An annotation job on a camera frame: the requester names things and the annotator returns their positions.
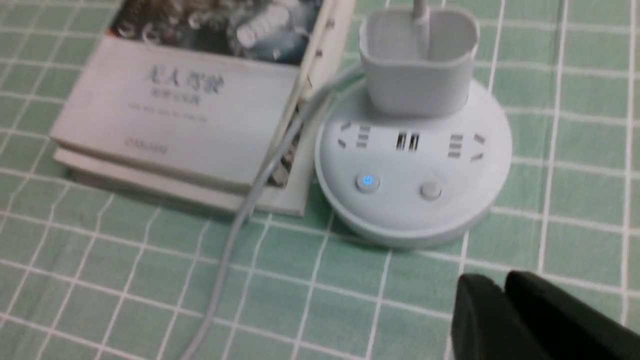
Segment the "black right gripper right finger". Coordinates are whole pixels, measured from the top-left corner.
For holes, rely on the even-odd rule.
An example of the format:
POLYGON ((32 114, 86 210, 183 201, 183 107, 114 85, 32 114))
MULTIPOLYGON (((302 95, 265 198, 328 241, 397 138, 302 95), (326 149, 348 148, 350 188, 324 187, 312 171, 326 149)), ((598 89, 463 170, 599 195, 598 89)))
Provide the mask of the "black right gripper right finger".
POLYGON ((504 290, 519 318, 553 360, 638 360, 637 332, 530 271, 510 271, 504 290))

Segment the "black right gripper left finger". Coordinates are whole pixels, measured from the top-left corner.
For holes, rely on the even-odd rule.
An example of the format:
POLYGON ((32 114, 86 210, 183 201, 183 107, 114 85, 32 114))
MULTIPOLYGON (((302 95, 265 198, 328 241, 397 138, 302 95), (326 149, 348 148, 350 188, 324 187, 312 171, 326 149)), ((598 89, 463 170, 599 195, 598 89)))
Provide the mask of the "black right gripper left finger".
POLYGON ((549 360, 503 290, 478 273, 459 276, 451 321, 456 360, 549 360))

